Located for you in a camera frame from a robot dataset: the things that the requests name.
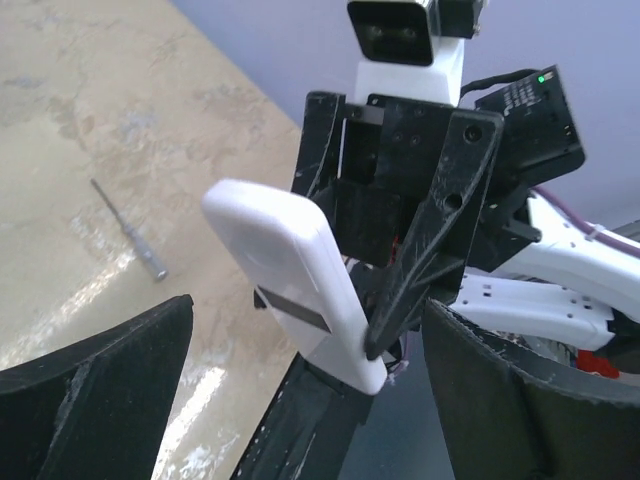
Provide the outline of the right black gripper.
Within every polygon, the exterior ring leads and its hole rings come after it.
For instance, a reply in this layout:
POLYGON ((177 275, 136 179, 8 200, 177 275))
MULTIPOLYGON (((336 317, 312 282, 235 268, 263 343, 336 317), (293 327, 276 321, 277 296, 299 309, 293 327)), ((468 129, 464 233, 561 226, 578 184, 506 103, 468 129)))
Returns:
POLYGON ((420 323, 432 290, 453 300, 503 126, 498 113, 433 102, 307 94, 291 192, 329 210, 342 256, 388 272, 369 360, 420 323), (454 285, 436 287, 447 275, 454 285))

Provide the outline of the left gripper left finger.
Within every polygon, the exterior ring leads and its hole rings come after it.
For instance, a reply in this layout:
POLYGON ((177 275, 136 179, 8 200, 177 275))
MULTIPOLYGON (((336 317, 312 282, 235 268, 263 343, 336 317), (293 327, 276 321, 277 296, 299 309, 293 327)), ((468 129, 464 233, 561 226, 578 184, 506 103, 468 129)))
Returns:
POLYGON ((151 478, 192 329, 176 296, 2 371, 2 478, 151 478))

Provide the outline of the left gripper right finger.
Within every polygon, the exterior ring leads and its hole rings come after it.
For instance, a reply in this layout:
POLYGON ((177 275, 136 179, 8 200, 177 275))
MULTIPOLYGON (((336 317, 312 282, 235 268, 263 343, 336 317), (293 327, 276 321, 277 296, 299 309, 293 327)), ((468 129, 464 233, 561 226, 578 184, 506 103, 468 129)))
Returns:
POLYGON ((636 479, 639 390, 426 302, 424 355, 457 479, 636 479))

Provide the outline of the white red remote control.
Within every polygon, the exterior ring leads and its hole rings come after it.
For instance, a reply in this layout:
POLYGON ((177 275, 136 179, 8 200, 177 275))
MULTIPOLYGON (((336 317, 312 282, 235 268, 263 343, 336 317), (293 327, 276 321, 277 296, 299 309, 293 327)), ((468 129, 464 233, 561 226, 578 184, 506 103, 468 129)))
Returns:
POLYGON ((203 214, 298 353, 367 395, 387 378, 364 351, 368 321, 328 220, 311 200, 253 182, 222 179, 203 214))

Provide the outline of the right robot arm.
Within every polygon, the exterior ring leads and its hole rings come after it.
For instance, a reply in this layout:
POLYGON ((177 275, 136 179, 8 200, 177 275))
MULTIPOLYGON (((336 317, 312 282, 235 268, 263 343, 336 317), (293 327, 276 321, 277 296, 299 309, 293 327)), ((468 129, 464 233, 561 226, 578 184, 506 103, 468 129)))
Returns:
POLYGON ((362 350, 374 360, 450 305, 485 330, 570 346, 574 365, 639 370, 639 245, 586 222, 540 182, 584 154, 558 70, 470 84, 474 109, 313 91, 292 191, 369 268, 362 350))

